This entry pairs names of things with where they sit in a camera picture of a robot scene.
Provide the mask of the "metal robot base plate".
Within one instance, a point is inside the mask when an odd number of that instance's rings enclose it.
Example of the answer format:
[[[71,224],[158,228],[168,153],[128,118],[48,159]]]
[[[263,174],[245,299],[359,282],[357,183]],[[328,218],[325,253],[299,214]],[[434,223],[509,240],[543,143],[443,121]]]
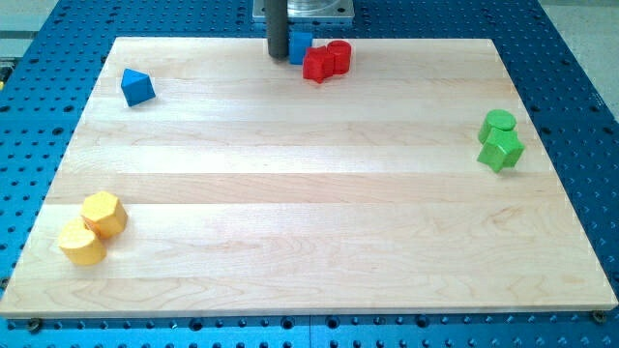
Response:
[[[353,0],[284,0],[288,21],[348,24],[355,17]]]

